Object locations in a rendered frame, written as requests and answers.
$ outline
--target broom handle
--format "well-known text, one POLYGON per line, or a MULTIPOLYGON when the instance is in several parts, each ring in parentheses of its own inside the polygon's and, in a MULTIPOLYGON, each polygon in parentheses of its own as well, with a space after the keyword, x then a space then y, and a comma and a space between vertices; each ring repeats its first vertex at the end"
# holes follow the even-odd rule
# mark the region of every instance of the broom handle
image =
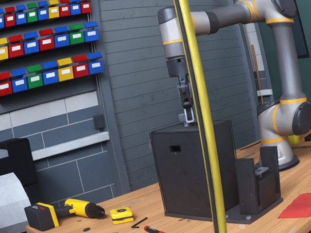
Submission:
MULTIPOLYGON (((253 57, 254 57, 254 61, 255 61, 255 67, 256 67, 256 73, 257 73, 257 79, 258 79, 258 86, 259 86, 259 90, 261 90, 261 81, 260 81, 260 76, 259 76, 259 70, 258 70, 258 65, 257 65, 257 59, 256 59, 256 55, 255 55, 254 45, 252 45, 252 51, 253 51, 253 57)), ((260 98, 261 98, 261 104, 264 104, 263 96, 260 96, 260 98)))

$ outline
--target yellow and black pole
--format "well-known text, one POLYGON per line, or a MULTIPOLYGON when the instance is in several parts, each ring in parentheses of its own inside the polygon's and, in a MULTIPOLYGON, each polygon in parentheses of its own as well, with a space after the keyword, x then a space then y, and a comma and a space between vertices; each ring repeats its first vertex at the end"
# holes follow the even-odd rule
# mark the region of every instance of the yellow and black pole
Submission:
POLYGON ((214 127, 189 4, 188 0, 174 0, 174 4, 198 118, 214 230, 215 233, 226 233, 224 197, 214 127))

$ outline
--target wooden workbench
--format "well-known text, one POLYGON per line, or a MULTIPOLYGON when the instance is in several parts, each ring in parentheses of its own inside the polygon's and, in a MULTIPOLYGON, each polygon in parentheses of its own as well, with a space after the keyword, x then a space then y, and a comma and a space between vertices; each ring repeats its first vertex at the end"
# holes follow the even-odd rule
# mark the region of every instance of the wooden workbench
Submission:
MULTIPOLYGON (((301 139, 293 147, 311 146, 311 142, 301 139)), ((249 158, 255 162, 259 158, 260 143, 245 150, 237 151, 237 158, 253 153, 249 158)), ((298 197, 299 194, 311 192, 311 148, 294 149, 300 160, 296 167, 280 172, 281 196, 284 201, 275 209, 261 217, 251 225, 227 224, 229 233, 308 233, 311 230, 311 218, 278 219, 282 211, 298 197)), ((212 233, 211 222, 179 219, 164 216, 162 197, 158 184, 137 190, 99 204, 106 213, 111 209, 130 206, 134 213, 134 222, 114 225, 110 216, 103 219, 90 219, 71 216, 59 220, 60 227, 46 231, 46 233, 144 233, 144 226, 151 226, 166 233, 212 233), (139 229, 131 228, 136 222, 148 217, 141 223, 139 229)), ((27 233, 41 233, 29 226, 27 233)))

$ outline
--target green wall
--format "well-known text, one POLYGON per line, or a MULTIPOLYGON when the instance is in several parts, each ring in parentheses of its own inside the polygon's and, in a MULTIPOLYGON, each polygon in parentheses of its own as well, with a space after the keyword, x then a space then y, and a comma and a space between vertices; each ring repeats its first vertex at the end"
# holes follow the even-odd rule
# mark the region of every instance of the green wall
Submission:
MULTIPOLYGON (((307 45, 311 51, 311 2, 307 0, 296 0, 302 26, 304 29, 307 45)), ((266 23, 259 23, 260 33, 263 41, 264 50, 266 53, 273 96, 275 100, 280 99, 282 95, 280 74, 278 70, 276 49, 273 42, 271 29, 266 23)), ((311 58, 299 59, 299 67, 302 81, 302 89, 307 95, 308 100, 311 100, 311 58)))

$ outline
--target yellow cordless drill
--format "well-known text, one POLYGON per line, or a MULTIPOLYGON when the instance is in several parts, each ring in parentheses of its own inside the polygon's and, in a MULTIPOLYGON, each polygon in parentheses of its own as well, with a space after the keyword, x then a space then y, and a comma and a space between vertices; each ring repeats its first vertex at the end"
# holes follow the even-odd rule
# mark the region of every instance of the yellow cordless drill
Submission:
POLYGON ((76 214, 82 217, 103 217, 105 210, 94 203, 67 199, 64 207, 54 209, 52 205, 37 203, 25 208, 29 226, 40 231, 58 227, 58 218, 76 214))

